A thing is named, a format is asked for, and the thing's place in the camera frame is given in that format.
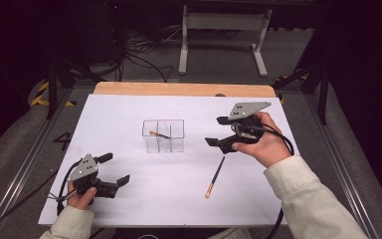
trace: pencil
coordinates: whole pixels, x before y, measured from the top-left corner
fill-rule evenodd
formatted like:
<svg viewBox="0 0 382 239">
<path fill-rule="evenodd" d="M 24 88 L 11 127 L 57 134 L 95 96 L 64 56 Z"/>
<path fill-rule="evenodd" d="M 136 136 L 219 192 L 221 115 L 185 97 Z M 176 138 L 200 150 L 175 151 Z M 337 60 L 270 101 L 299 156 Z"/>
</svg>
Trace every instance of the pencil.
<svg viewBox="0 0 382 239">
<path fill-rule="evenodd" d="M 216 174 L 213 177 L 212 183 L 210 183 L 209 189 L 207 189 L 207 192 L 206 192 L 206 195 L 205 195 L 207 199 L 210 197 L 210 193 L 212 192 L 212 188 L 215 185 L 215 181 L 216 181 L 217 175 L 219 174 L 220 168 L 222 167 L 222 164 L 223 164 L 224 160 L 225 160 L 225 156 L 223 156 L 222 161 L 220 162 L 219 167 L 218 167 L 218 169 L 216 171 Z"/>
<path fill-rule="evenodd" d="M 158 133 L 158 132 L 155 132 L 155 131 L 150 131 L 149 132 L 151 135 L 155 135 L 155 136 L 161 136 L 161 137 L 164 137 L 164 138 L 170 138 L 170 136 L 166 136 L 165 134 L 161 134 L 161 133 Z"/>
</svg>

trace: left hand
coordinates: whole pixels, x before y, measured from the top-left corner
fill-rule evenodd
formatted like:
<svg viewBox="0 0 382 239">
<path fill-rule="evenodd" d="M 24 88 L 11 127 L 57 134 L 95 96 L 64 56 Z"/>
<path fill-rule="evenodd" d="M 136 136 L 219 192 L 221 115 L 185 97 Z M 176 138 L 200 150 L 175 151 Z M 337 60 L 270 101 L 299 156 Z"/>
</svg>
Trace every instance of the left hand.
<svg viewBox="0 0 382 239">
<path fill-rule="evenodd" d="M 71 192 L 74 189 L 76 189 L 74 187 L 74 183 L 69 182 L 68 191 Z M 95 198 L 96 193 L 97 193 L 97 189 L 95 187 L 91 187 L 84 195 L 80 195 L 79 193 L 76 193 L 76 195 L 68 199 L 67 203 L 68 205 L 75 207 L 77 209 L 87 210 L 89 207 L 89 203 Z"/>
</svg>

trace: metal bracket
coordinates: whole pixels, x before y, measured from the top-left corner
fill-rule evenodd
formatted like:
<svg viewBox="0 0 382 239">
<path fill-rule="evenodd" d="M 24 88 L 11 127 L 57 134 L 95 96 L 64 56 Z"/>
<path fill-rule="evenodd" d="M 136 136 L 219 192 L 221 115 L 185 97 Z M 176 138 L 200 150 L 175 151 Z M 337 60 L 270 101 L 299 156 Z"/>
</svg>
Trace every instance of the metal bracket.
<svg viewBox="0 0 382 239">
<path fill-rule="evenodd" d="M 228 120 L 239 120 L 246 118 L 271 105 L 271 102 L 236 103 L 228 116 Z"/>
<path fill-rule="evenodd" d="M 87 154 L 84 158 L 82 158 L 80 164 L 71 173 L 68 181 L 75 181 L 95 172 L 98 172 L 97 163 L 91 154 Z"/>
</svg>

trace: table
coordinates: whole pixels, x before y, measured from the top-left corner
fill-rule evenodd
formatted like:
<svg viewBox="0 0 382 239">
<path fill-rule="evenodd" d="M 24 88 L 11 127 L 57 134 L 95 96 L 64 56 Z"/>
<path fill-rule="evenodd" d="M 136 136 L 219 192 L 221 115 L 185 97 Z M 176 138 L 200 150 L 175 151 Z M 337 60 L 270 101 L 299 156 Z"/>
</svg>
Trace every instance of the table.
<svg viewBox="0 0 382 239">
<path fill-rule="evenodd" d="M 216 94 L 228 97 L 205 97 Z M 295 145 L 281 103 L 271 87 L 99 83 L 87 100 L 51 191 L 59 190 L 68 167 L 80 157 L 111 151 L 113 160 L 99 165 L 98 177 L 112 182 L 131 174 L 131 179 L 119 189 L 116 198 L 95 199 L 91 208 L 95 212 L 94 226 L 193 228 L 275 224 L 281 203 L 263 176 L 264 168 L 242 153 L 226 155 L 210 199 L 204 197 L 223 155 L 219 148 L 208 146 L 204 136 L 231 135 L 229 128 L 217 124 L 216 117 L 219 112 L 228 114 L 236 101 L 271 101 L 266 112 L 276 117 L 284 135 Z M 175 116 L 185 120 L 184 152 L 146 153 L 142 146 L 142 120 Z M 55 219 L 56 202 L 48 199 L 39 223 L 49 225 Z"/>
</svg>

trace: finger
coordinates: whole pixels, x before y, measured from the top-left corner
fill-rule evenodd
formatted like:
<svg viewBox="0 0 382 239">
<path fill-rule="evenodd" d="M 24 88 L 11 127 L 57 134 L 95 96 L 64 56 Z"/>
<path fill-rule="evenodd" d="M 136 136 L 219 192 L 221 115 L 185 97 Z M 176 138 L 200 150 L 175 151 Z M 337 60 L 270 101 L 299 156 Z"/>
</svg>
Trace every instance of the finger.
<svg viewBox="0 0 382 239">
<path fill-rule="evenodd" d="M 258 112 L 256 113 L 256 116 L 257 118 L 260 119 L 262 123 L 267 124 L 268 126 L 274 128 L 279 133 L 282 133 L 281 129 L 276 125 L 275 121 L 272 119 L 269 113 Z"/>
<path fill-rule="evenodd" d="M 248 155 L 253 155 L 253 150 L 252 150 L 253 147 L 254 147 L 253 144 L 246 144 L 243 142 L 234 142 L 234 144 L 232 144 L 233 150 L 243 152 Z"/>
<path fill-rule="evenodd" d="M 76 189 L 76 187 L 74 186 L 74 183 L 73 182 L 68 182 L 68 192 L 71 192 L 74 189 Z"/>
<path fill-rule="evenodd" d="M 86 210 L 90 204 L 90 202 L 95 198 L 96 195 L 96 188 L 91 187 L 80 199 L 79 203 L 77 204 L 77 208 Z"/>
</svg>

